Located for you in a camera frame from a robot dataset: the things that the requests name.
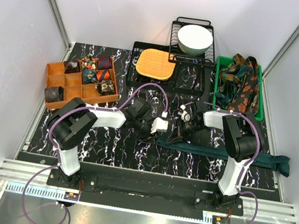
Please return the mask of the brown blue tie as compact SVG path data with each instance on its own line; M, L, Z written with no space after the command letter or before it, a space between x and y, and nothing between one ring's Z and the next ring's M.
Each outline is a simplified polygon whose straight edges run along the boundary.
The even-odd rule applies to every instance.
M64 89L61 86L46 87L44 89L46 103L60 102L64 99Z

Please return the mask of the dark green tie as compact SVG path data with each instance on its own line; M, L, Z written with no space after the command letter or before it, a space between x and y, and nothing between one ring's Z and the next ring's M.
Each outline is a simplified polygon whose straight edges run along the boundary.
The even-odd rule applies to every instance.
M157 138L156 144L168 149L178 150L180 152L186 152L215 159L223 159L225 161L228 159L228 153L225 149L194 145L187 142L167 144L166 140L162 138ZM279 172L284 177L289 177L289 161L290 158L286 156L273 156L269 153L260 153L252 162L252 165L271 169L275 172Z

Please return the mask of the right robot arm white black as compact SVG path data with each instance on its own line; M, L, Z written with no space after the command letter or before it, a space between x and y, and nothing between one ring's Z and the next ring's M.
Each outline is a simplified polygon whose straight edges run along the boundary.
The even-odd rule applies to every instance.
M180 106L180 118L173 132L165 142L168 146L184 148L191 134L205 128L217 128L224 133L225 150L228 154L223 176L216 184L215 191L205 201L217 212L225 212L238 203L241 195L241 182L262 148L262 137L256 128L253 113L235 113L231 111L207 110L196 102Z

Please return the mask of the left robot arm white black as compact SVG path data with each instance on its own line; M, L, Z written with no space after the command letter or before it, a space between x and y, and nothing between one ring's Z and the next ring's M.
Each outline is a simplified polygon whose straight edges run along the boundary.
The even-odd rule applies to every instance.
M156 118L151 114L150 104L140 98L113 109L86 104L79 97L70 100L47 121L48 137L57 149L58 166L62 170L61 182L67 188L79 183L78 145L90 129L133 128L141 139L148 139L157 132L166 132L169 126L166 112Z

